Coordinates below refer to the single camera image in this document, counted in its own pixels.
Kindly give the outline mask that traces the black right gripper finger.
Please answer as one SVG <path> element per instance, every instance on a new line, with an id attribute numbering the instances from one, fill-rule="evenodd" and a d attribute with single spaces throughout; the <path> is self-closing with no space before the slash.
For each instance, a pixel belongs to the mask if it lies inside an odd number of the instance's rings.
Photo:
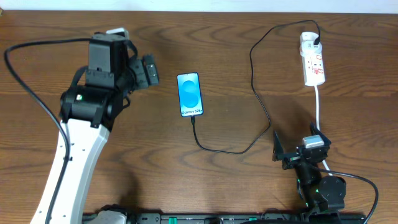
<path id="1" fill-rule="evenodd" d="M 277 135 L 277 132 L 273 132 L 273 142 L 274 142 L 274 147 L 273 147 L 273 155 L 272 155 L 272 160 L 273 161 L 281 161 L 284 159 L 284 149 L 282 147 L 282 144 L 280 143 L 279 137 Z"/>
<path id="2" fill-rule="evenodd" d="M 310 131 L 313 136 L 319 135 L 326 146 L 331 144 L 331 141 L 316 127 L 314 123 L 310 123 Z"/>

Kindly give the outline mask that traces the blue Galaxy smartphone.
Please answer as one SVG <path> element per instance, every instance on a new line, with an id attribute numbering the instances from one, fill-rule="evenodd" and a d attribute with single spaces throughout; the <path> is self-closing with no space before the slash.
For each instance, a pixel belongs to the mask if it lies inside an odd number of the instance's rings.
<path id="1" fill-rule="evenodd" d="M 197 72 L 177 75 L 180 114 L 182 117 L 203 114 L 203 102 Z"/>

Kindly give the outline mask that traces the white power strip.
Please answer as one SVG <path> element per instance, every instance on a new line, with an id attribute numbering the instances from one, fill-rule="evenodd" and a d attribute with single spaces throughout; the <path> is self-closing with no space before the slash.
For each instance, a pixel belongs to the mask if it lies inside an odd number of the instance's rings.
<path id="1" fill-rule="evenodd" d="M 302 32 L 299 52 L 302 56 L 303 77 L 306 86 L 318 86 L 325 82 L 325 69 L 322 56 L 322 44 L 319 35 L 314 32 Z"/>

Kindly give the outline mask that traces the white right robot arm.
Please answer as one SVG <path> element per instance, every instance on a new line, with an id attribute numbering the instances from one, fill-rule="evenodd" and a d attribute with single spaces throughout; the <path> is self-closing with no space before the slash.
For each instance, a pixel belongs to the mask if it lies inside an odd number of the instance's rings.
<path id="1" fill-rule="evenodd" d="M 317 215 L 338 217 L 345 207 L 346 182 L 335 175 L 322 176 L 318 163 L 328 156 L 331 141 L 314 124 L 311 135 L 304 137 L 295 152 L 284 152 L 277 133 L 273 133 L 273 161 L 281 161 L 284 170 L 294 169 L 297 175 L 297 191 L 307 205 L 298 218 L 309 222 Z"/>

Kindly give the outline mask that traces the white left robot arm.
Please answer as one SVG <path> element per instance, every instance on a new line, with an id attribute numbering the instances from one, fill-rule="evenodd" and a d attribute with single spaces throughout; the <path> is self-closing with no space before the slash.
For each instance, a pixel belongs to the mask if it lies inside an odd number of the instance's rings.
<path id="1" fill-rule="evenodd" d="M 151 54 L 138 57 L 124 28 L 96 33 L 89 63 L 79 68 L 60 99 L 57 149 L 32 223 L 81 223 L 96 162 L 114 121 L 135 90 L 159 84 Z"/>

